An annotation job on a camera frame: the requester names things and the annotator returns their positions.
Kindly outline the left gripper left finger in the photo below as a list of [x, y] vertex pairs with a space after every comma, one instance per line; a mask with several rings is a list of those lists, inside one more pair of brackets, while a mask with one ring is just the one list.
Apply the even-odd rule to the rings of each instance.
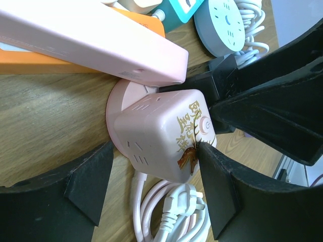
[[91, 241], [114, 159], [106, 142], [41, 175], [1, 187], [1, 241]]

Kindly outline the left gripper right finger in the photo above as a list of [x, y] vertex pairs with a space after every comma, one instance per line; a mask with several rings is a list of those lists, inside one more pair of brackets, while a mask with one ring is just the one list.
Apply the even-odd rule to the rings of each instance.
[[322, 186], [263, 175], [202, 142], [198, 158], [217, 241], [322, 241]]

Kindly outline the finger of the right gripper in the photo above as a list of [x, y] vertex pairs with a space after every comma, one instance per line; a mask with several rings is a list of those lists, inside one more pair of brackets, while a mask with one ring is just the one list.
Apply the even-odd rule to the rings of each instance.
[[269, 82], [213, 105], [210, 113], [304, 165], [322, 156], [322, 74]]
[[209, 98], [219, 101], [296, 71], [322, 56], [322, 20], [308, 31], [274, 52], [237, 67], [231, 54], [212, 72]]

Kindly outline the black cube socket adapter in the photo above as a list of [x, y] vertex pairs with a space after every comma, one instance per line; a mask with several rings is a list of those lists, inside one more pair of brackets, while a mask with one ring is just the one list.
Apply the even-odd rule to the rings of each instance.
[[186, 80], [182, 84], [159, 88], [159, 93], [196, 89], [204, 95], [208, 109], [219, 101], [236, 95], [238, 86], [238, 66], [235, 57], [219, 57], [189, 67]]

